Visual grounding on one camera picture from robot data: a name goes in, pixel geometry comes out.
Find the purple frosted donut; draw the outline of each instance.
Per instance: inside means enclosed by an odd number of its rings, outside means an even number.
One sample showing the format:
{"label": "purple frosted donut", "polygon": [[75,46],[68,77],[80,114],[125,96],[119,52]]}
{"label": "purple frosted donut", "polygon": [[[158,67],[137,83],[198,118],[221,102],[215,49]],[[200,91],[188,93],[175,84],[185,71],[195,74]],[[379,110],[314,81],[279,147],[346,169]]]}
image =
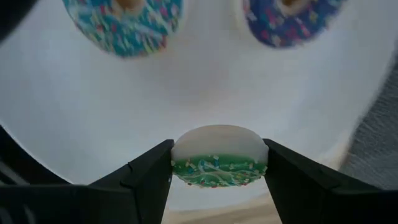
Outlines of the purple frosted donut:
{"label": "purple frosted donut", "polygon": [[274,48],[315,37],[346,0],[238,0],[251,34]]}

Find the black plastic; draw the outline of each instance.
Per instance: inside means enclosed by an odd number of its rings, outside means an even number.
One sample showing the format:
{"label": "black plastic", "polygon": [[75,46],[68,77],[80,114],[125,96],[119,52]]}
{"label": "black plastic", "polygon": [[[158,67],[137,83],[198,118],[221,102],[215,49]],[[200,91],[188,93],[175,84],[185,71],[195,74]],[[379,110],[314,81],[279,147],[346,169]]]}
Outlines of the black plastic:
{"label": "black plastic", "polygon": [[264,142],[269,146],[265,180],[283,224],[396,223],[397,191],[383,191]]}
{"label": "black plastic", "polygon": [[173,140],[166,140],[89,186],[0,187],[0,222],[161,223],[173,146]]}
{"label": "black plastic", "polygon": [[[30,184],[69,184],[21,148],[0,125],[0,160]],[[17,184],[0,169],[0,180]]]}

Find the blue frosted donut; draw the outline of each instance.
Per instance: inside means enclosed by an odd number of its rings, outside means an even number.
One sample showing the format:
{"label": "blue frosted donut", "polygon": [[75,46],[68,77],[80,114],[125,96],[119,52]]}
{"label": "blue frosted donut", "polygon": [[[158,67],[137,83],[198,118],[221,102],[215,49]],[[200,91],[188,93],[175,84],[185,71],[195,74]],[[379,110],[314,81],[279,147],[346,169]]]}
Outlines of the blue frosted donut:
{"label": "blue frosted donut", "polygon": [[121,57],[158,52],[179,25],[183,0],[144,0],[138,14],[117,0],[63,0],[76,26],[101,49]]}
{"label": "blue frosted donut", "polygon": [[294,15],[282,12],[280,0],[244,0],[243,8],[253,36],[270,47],[283,48],[316,36],[328,26],[345,1],[308,0]]}

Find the donut icing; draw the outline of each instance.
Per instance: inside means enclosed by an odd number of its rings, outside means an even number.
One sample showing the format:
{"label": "donut icing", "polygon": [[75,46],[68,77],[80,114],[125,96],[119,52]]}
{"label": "donut icing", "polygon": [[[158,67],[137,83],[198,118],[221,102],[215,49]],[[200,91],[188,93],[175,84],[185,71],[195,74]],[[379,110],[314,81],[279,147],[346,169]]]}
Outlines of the donut icing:
{"label": "donut icing", "polygon": [[308,0],[294,15],[285,13],[280,1],[243,0],[244,15],[253,36],[274,48],[291,47],[312,39],[328,27],[346,0]]}
{"label": "donut icing", "polygon": [[77,28],[101,49],[141,57],[167,46],[178,29],[183,0],[144,0],[139,13],[117,0],[63,0]]}
{"label": "donut icing", "polygon": [[196,156],[172,161],[174,174],[199,187],[245,186],[260,179],[267,170],[263,162],[234,155]]}

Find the teal frosted donut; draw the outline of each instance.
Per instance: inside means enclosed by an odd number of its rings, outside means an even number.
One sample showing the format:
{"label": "teal frosted donut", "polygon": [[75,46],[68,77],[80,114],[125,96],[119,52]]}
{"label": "teal frosted donut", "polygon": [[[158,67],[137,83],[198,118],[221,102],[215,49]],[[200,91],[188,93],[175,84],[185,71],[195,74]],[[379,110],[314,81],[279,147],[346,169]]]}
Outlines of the teal frosted donut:
{"label": "teal frosted donut", "polygon": [[166,48],[167,39],[178,29],[183,14],[183,0],[63,2],[87,38],[121,57],[146,56]]}
{"label": "teal frosted donut", "polygon": [[267,170],[268,146],[254,132],[216,125],[184,134],[172,149],[173,173],[199,187],[245,186]]}

